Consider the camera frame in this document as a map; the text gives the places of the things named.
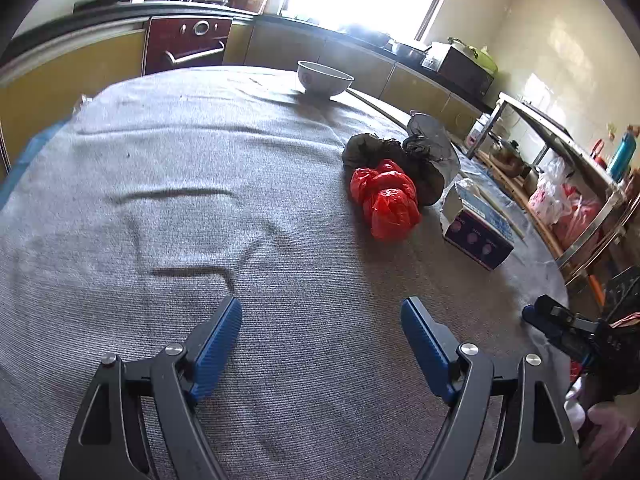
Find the person right hand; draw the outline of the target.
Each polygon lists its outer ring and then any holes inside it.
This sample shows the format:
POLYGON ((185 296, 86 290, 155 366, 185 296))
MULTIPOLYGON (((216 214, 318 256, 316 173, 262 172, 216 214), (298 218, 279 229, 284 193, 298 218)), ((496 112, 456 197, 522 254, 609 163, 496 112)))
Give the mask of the person right hand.
POLYGON ((582 458, 582 478, 603 479, 631 438, 634 428, 614 402, 586 408, 587 378, 577 378, 565 396, 564 408, 582 458))

